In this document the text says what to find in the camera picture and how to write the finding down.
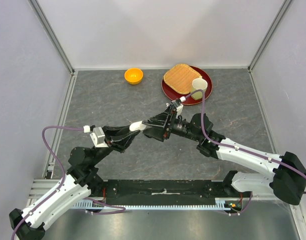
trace orange bowl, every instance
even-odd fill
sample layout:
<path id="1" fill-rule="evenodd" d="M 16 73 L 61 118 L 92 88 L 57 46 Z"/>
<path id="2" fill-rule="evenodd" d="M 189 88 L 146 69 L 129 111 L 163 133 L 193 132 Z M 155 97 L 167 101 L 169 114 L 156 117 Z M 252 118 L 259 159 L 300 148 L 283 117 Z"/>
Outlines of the orange bowl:
<path id="1" fill-rule="evenodd" d="M 124 77 L 129 84 L 139 84 L 142 81 L 143 72 L 139 68 L 130 68 L 125 72 Z"/>

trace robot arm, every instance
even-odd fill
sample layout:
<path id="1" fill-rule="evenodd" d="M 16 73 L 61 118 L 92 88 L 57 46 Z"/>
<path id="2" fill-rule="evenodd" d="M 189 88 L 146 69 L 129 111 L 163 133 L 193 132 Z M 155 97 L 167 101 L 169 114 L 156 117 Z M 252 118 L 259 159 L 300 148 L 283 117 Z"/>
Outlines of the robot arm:
<path id="1" fill-rule="evenodd" d="M 104 181 L 97 175 L 98 168 L 95 165 L 112 151 L 123 153 L 140 131 L 161 142 L 169 139 L 171 134 L 193 140 L 198 142 L 196 148 L 206 157 L 231 161 L 258 172 L 230 171 L 221 187 L 227 196 L 233 196 L 237 192 L 255 192 L 261 195 L 274 194 L 292 205 L 300 203 L 306 179 L 279 163 L 270 161 L 278 160 L 306 175 L 306 169 L 296 155 L 286 152 L 284 156 L 280 156 L 238 144 L 213 131 L 213 123 L 206 115 L 203 116 L 203 125 L 200 113 L 195 114 L 190 122 L 186 121 L 180 115 L 182 109 L 181 100 L 177 99 L 164 112 L 142 122 L 123 127 L 92 126 L 90 136 L 94 147 L 75 147 L 71 151 L 68 160 L 71 167 L 63 185 L 59 187 L 59 181 L 29 207 L 23 210 L 14 209 L 9 214 L 11 226 L 13 229 L 17 228 L 19 239 L 40 240 L 45 230 L 79 200 L 102 195 Z M 203 127 L 209 139 L 203 134 Z"/>
<path id="2" fill-rule="evenodd" d="M 44 196 L 23 210 L 14 209 L 9 218 L 20 240 L 40 240 L 45 231 L 78 201 L 102 192 L 103 180 L 97 175 L 95 167 L 112 151 L 123 153 L 140 130 L 130 130 L 130 126 L 110 127 L 92 126 L 90 134 L 94 147 L 75 147 L 68 162 L 65 180 L 50 189 Z"/>
<path id="3" fill-rule="evenodd" d="M 201 113 L 195 114 L 188 122 L 177 112 L 181 105 L 180 99 L 174 100 L 164 112 L 142 121 L 142 124 L 150 127 L 143 131 L 144 135 L 161 142 L 169 139 L 171 134 L 196 141 L 196 148 L 204 156 L 234 162 L 258 172 L 230 171 L 224 182 L 229 183 L 231 188 L 240 193 L 275 195 L 292 205 L 300 203 L 306 179 L 278 163 L 292 166 L 306 175 L 306 169 L 295 154 L 286 152 L 281 156 L 243 146 L 213 131 L 213 123 L 204 114 L 203 124 L 209 140 L 202 131 Z"/>

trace gray countertop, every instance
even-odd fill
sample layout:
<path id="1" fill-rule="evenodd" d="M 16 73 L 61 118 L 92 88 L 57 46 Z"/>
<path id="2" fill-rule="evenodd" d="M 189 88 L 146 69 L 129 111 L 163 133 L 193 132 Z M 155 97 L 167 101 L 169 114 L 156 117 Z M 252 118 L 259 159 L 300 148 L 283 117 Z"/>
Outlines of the gray countertop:
<path id="1" fill-rule="evenodd" d="M 140 84 L 130 85 L 124 70 L 79 71 L 71 98 L 66 126 L 125 126 L 163 112 L 170 100 L 161 88 L 167 70 L 144 70 Z M 271 152 L 259 105 L 247 69 L 205 69 L 213 91 L 205 103 L 205 113 L 213 130 L 240 144 Z M 201 111 L 201 104 L 185 106 L 188 120 Z M 112 152 L 97 167 L 103 179 L 213 179 L 222 180 L 228 171 L 250 170 L 238 164 L 205 157 L 197 143 L 171 135 L 159 142 L 139 134 L 120 154 Z M 92 147 L 88 134 L 64 131 L 58 157 L 68 169 L 74 147 Z M 56 166 L 54 178 L 61 171 Z"/>

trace stainless steel surface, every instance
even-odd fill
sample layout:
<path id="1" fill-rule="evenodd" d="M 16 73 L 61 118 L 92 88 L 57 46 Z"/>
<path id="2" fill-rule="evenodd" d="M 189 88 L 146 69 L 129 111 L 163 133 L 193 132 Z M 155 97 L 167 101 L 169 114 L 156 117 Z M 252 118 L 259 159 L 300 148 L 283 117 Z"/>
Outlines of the stainless steel surface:
<path id="1" fill-rule="evenodd" d="M 42 26 L 44 27 L 44 29 L 46 31 L 46 34 L 48 35 L 48 37 L 51 40 L 52 44 L 54 45 L 56 51 L 58 52 L 59 56 L 61 57 L 64 65 L 67 68 L 67 70 L 70 73 L 74 73 L 74 69 L 73 69 L 67 55 L 65 54 L 57 36 L 55 35 L 47 17 L 45 16 L 38 0 L 28 0 L 28 2 L 32 6 L 32 9 L 34 10 L 34 12 L 35 12 L 37 18 L 39 19 L 39 21 L 41 22 Z"/>
<path id="2" fill-rule="evenodd" d="M 253 201 L 241 216 L 202 210 L 133 210 L 89 215 L 69 210 L 43 240 L 299 240 L 290 207 Z"/>
<path id="3" fill-rule="evenodd" d="M 291 206 L 291 211 L 293 214 L 293 219 L 295 222 L 295 226 L 297 228 L 297 232 L 299 235 L 299 239 L 306 240 L 306 217 L 303 216 L 303 205 L 300 204 L 298 206 Z"/>
<path id="4" fill-rule="evenodd" d="M 252 71 L 255 67 L 255 65 L 257 64 L 259 58 L 261 57 L 263 51 L 265 50 L 265 48 L 267 47 L 271 37 L 273 36 L 274 32 L 276 31 L 276 29 L 278 28 L 283 16 L 285 15 L 285 13 L 287 12 L 287 10 L 289 9 L 289 7 L 291 6 L 291 3 L 293 2 L 293 0 L 284 0 L 282 6 L 280 7 L 276 17 L 274 18 L 271 26 L 269 27 L 263 41 L 261 42 L 258 50 L 256 51 L 256 54 L 254 55 L 251 63 L 249 64 L 248 69 L 250 71 Z"/>

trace white cup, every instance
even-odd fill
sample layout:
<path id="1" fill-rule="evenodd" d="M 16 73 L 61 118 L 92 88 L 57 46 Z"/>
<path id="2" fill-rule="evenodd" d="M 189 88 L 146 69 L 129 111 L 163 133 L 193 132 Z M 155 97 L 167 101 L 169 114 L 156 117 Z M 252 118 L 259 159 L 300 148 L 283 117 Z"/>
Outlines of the white cup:
<path id="1" fill-rule="evenodd" d="M 192 81 L 191 93 L 193 93 L 195 90 L 201 89 L 205 94 L 205 91 L 207 90 L 207 88 L 208 88 L 208 82 L 207 81 L 205 81 L 203 78 L 195 78 Z M 203 95 L 200 91 L 191 95 L 191 97 L 194 100 L 201 99 L 202 96 Z"/>

